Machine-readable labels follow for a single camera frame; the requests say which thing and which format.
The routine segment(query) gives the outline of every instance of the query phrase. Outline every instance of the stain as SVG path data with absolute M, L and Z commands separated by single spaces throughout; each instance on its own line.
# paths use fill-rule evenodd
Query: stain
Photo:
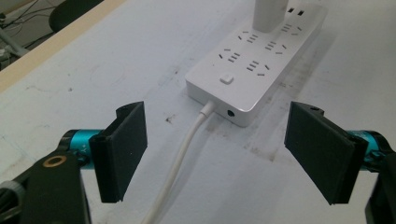
M 180 71 L 180 66 L 174 66 L 175 75 L 177 75 L 179 71 Z
M 206 129 L 209 133 L 213 133 L 213 132 L 215 131 L 215 128 L 216 128 L 216 127 L 215 127 L 214 125 L 210 125 L 210 124 L 209 124 L 209 125 L 206 126 L 205 129 Z
M 260 128 L 260 126 L 259 126 L 259 124 L 257 124 L 257 123 L 254 123 L 254 124 L 251 126 L 251 130 L 253 130 L 253 131 L 258 130 L 259 128 Z
M 302 82 L 306 82 L 307 77 L 304 77 L 304 76 L 297 76 L 297 79 L 299 79 L 299 80 L 302 81 Z
M 221 136 L 223 136 L 224 138 L 228 137 L 228 133 L 222 133 Z
M 250 143 L 247 143 L 246 145 L 244 145 L 244 149 L 248 149 L 250 148 Z
M 283 110 L 283 111 L 286 111 L 286 112 L 289 111 L 289 108 L 288 108 L 288 107 L 285 107 L 285 106 L 283 106 L 283 105 L 281 105 L 281 106 L 279 107 L 279 109 L 281 109 L 281 110 Z
M 168 122 L 168 123 L 170 123 L 170 124 L 172 124 L 172 121 L 173 121 L 173 119 L 176 117 L 176 115 L 174 114 L 174 115 L 172 115 L 172 116 L 170 116 L 170 117 L 168 117 L 168 118 L 166 118 L 166 122 Z
M 261 151 L 258 147 L 252 147 L 250 152 L 262 160 L 274 161 L 277 150 L 275 152 L 268 152 L 268 151 Z

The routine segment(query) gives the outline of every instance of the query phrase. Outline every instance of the white power strip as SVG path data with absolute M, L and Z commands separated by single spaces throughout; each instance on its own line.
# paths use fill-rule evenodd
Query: white power strip
M 289 4 L 285 20 L 271 33 L 252 29 L 252 20 L 236 29 L 186 75 L 188 95 L 231 122 L 246 127 L 278 82 L 313 41 L 327 9 Z

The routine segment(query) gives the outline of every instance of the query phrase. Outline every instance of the white power cable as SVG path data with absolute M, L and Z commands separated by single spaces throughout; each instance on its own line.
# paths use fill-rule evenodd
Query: white power cable
M 187 149 L 189 148 L 192 138 L 194 137 L 195 133 L 197 132 L 201 124 L 204 123 L 204 121 L 210 116 L 210 114 L 215 110 L 215 108 L 216 105 L 212 101 L 209 101 L 200 111 L 198 118 L 191 126 L 189 132 L 184 138 L 183 143 L 180 146 L 180 149 L 178 150 L 177 159 L 175 160 L 172 166 L 172 169 L 169 173 L 167 180 L 165 181 L 165 184 L 163 185 L 162 190 L 158 194 L 154 205 L 152 205 L 151 209 L 148 211 L 145 218 L 143 219 L 142 224 L 151 224 L 155 221 L 155 218 L 160 213 L 160 209 L 161 206 L 163 205 L 163 202 L 165 201 L 166 197 L 171 191 L 172 185 L 175 182 L 178 170 L 180 169 L 180 165 L 183 162 L 184 155 L 186 155 Z

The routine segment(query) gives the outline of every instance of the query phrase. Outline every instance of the robotic arm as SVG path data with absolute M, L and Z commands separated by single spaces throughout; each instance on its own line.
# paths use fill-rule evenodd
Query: robotic arm
M 348 203 L 359 170 L 379 173 L 366 205 L 368 224 L 396 223 L 396 153 L 380 133 L 345 131 L 324 111 L 292 102 L 285 146 L 329 204 Z
M 148 145 L 143 102 L 105 130 L 71 130 L 48 156 L 0 185 L 0 223 L 91 223 L 80 168 L 94 168 L 103 203 L 123 199 Z

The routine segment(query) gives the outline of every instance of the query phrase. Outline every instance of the white table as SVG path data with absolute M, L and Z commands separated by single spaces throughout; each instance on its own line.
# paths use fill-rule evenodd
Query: white table
M 361 172 L 350 203 L 329 206 L 283 139 L 290 101 L 299 101 L 396 146 L 396 3 L 310 2 L 329 9 L 318 38 L 253 124 L 242 129 L 212 115 L 203 125 L 160 223 L 365 223 L 376 175 Z M 105 128 L 116 108 L 144 101 L 148 148 L 124 202 L 102 204 L 94 172 L 82 172 L 93 223 L 140 223 L 202 107 L 187 96 L 184 76 L 253 6 L 105 1 L 11 65 L 0 73 L 0 181 L 50 153 L 66 131 Z

